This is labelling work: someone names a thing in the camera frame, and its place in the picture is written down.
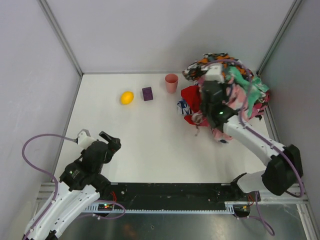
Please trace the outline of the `red cloth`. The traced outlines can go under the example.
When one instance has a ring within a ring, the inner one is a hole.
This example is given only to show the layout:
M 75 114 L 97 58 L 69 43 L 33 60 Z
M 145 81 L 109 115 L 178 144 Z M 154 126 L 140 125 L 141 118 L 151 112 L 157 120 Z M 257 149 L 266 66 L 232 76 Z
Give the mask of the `red cloth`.
M 190 105 L 193 114 L 183 115 L 184 120 L 193 126 L 209 127 L 207 119 L 200 110 L 201 94 L 198 85 L 192 85 L 181 90 L 181 97 Z

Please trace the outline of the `blue white patterned cloth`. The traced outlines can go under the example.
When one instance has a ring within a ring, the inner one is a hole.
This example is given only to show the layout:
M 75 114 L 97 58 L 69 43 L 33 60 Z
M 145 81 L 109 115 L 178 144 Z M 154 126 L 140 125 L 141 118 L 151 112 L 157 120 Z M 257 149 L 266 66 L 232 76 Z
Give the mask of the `blue white patterned cloth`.
M 190 105 L 183 98 L 177 102 L 176 106 L 177 106 L 177 112 L 180 115 L 187 116 L 187 115 L 193 114 L 193 111 Z

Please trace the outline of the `orange black camouflage cloth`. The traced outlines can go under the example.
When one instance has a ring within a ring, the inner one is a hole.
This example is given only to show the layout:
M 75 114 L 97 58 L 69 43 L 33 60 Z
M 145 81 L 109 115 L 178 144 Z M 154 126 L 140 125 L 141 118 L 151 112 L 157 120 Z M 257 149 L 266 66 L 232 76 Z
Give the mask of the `orange black camouflage cloth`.
M 203 59 L 195 61 L 190 64 L 186 69 L 182 71 L 182 75 L 188 81 L 198 81 L 201 76 L 205 75 L 208 71 L 205 69 L 205 65 L 210 62 L 218 61 L 222 64 L 222 75 L 226 77 L 229 74 L 229 68 L 235 67 L 242 77 L 246 79 L 249 75 L 254 76 L 253 72 L 250 69 L 247 69 L 242 66 L 241 61 L 237 58 L 230 56 L 228 53 L 205 53 Z

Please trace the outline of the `mint green cloth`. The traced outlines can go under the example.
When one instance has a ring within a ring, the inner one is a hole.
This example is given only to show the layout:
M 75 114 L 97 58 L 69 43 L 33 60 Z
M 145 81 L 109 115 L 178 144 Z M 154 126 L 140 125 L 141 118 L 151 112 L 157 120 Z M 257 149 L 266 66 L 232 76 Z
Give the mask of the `mint green cloth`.
M 246 79 L 240 74 L 240 72 L 232 66 L 228 69 L 228 75 L 226 76 L 228 80 L 233 79 L 233 81 L 239 85 L 245 92 L 245 96 L 247 97 L 247 106 L 248 111 L 250 112 L 249 115 L 252 113 L 252 108 L 255 102 L 265 96 L 265 92 L 267 92 L 269 87 L 264 84 L 261 79 L 257 76 L 250 76 L 252 77 L 251 81 L 248 80 L 249 77 Z

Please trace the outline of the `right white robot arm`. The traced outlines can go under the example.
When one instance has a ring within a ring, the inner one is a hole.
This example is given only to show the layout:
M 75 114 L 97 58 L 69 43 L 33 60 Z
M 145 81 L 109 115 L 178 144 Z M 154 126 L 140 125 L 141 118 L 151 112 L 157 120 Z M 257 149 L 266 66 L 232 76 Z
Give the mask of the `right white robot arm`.
M 242 192 L 268 190 L 281 196 L 297 183 L 300 187 L 298 197 L 304 194 L 301 155 L 295 145 L 284 146 L 255 131 L 243 120 L 241 111 L 227 106 L 223 83 L 204 81 L 200 96 L 200 109 L 209 125 L 239 141 L 265 165 L 265 171 L 244 173 L 234 180 Z

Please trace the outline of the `light pink camouflage cloth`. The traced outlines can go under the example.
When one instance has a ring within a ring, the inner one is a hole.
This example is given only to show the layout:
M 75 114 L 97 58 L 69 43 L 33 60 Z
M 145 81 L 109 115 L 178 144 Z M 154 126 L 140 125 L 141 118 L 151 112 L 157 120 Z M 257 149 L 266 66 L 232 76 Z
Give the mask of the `light pink camouflage cloth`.
M 207 119 L 204 114 L 203 116 L 209 123 L 208 128 L 210 128 L 214 139 L 218 142 L 227 144 L 233 138 L 223 132 L 223 124 L 228 121 L 225 116 L 227 114 L 232 116 L 233 113 L 238 115 L 241 106 L 244 105 L 247 107 L 248 103 L 245 100 L 245 91 L 239 85 L 237 85 L 233 79 L 226 81 L 224 84 L 226 85 L 227 101 L 223 102 L 222 108 L 217 112 L 213 119 Z

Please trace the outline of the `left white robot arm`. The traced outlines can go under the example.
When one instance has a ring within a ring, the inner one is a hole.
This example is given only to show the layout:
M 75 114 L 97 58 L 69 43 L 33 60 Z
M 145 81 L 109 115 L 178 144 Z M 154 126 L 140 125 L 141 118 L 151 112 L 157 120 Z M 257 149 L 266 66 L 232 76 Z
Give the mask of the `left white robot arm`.
M 57 240 L 94 202 L 103 198 L 111 200 L 107 206 L 117 204 L 111 182 L 101 171 L 121 148 L 121 141 L 104 131 L 99 136 L 103 140 L 91 137 L 89 131 L 83 129 L 75 139 L 69 139 L 81 147 L 80 156 L 65 167 L 59 178 L 49 175 L 54 182 L 53 193 L 27 224 L 23 239 Z

